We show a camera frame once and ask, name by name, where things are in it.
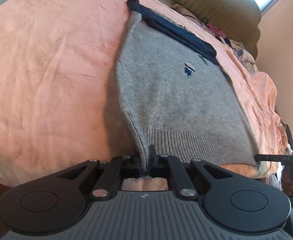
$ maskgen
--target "pink clothing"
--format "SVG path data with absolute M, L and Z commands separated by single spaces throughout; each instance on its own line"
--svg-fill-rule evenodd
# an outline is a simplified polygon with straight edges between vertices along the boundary
M 159 1 L 140 3 L 215 47 L 260 152 L 282 154 L 287 142 L 269 76 L 250 75 L 232 49 Z M 107 162 L 133 153 L 114 77 L 128 17 L 126 0 L 9 0 L 0 6 L 0 183 L 14 186 L 90 158 Z M 253 166 L 224 167 L 257 175 Z
M 206 25 L 213 33 L 215 33 L 217 36 L 220 36 L 222 38 L 226 38 L 227 36 L 221 31 L 218 27 L 214 26 L 212 23 L 208 23 Z

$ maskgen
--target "finger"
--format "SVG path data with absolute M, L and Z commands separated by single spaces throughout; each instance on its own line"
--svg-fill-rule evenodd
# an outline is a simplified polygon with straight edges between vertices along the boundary
M 292 179 L 282 179 L 281 183 L 284 186 L 293 186 L 293 180 Z
M 286 194 L 286 195 L 288 195 L 288 196 L 290 196 L 292 194 L 291 191 L 283 191 L 283 193 Z
M 283 191 L 293 191 L 293 186 L 288 186 L 288 187 L 282 187 Z
M 282 178 L 283 179 L 289 179 L 290 178 L 290 174 L 285 172 L 285 170 L 282 172 Z

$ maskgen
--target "pink bedsheet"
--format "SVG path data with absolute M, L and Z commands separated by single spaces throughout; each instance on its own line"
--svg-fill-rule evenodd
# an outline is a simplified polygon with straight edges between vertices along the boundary
M 229 48 L 159 1 L 140 2 L 215 47 L 260 152 L 282 154 L 286 136 L 273 111 L 277 90 L 269 76 L 250 75 Z M 9 0 L 0 6 L 0 183 L 14 186 L 89 158 L 107 162 L 133 153 L 114 76 L 128 16 L 126 0 Z M 223 167 L 257 176 L 253 166 Z

